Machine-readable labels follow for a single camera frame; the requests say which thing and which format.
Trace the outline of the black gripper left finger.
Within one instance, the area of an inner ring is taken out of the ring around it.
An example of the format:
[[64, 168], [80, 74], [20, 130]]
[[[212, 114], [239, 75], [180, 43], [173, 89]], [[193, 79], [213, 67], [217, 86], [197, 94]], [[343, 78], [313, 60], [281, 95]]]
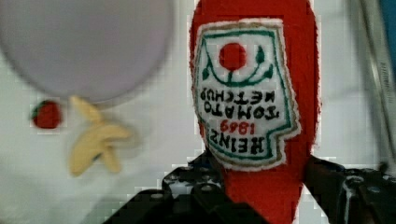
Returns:
[[268, 224], [247, 203], [225, 193], [213, 155], [205, 152], [162, 180], [160, 189], [145, 189], [103, 224]]

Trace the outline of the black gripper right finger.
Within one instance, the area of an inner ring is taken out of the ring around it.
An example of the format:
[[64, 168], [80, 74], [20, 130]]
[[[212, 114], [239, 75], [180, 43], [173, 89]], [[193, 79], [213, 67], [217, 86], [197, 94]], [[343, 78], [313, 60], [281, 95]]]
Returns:
[[311, 156], [304, 184], [330, 224], [396, 224], [395, 177]]

